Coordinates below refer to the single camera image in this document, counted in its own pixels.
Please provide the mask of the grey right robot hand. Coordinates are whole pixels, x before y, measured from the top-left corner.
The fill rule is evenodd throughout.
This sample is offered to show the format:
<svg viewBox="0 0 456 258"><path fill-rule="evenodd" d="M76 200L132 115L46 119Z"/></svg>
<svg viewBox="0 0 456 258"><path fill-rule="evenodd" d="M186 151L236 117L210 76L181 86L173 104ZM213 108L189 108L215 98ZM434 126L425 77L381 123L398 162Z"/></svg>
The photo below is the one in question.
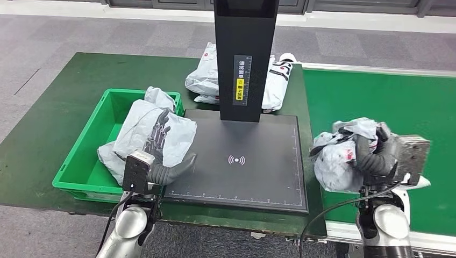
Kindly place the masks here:
<svg viewBox="0 0 456 258"><path fill-rule="evenodd" d="M398 163L398 135L392 133L384 122L359 118L337 121L332 128L354 142L354 165L365 179L394 176Z"/></svg>

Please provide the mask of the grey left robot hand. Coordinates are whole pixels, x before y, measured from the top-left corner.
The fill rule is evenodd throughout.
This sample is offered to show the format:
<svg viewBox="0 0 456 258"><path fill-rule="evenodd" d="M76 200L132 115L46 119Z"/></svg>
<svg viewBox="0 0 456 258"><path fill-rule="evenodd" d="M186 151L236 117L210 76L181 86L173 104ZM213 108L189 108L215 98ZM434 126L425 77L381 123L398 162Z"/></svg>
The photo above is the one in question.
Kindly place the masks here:
<svg viewBox="0 0 456 258"><path fill-rule="evenodd" d="M168 109L160 113L143 146L143 151L154 157L147 180L158 185L169 185L181 175L193 171L197 159L196 153L189 152L184 156L181 163L173 167L166 167L162 164L166 135L171 130L171 127L166 125L169 121L168 114Z"/></svg>

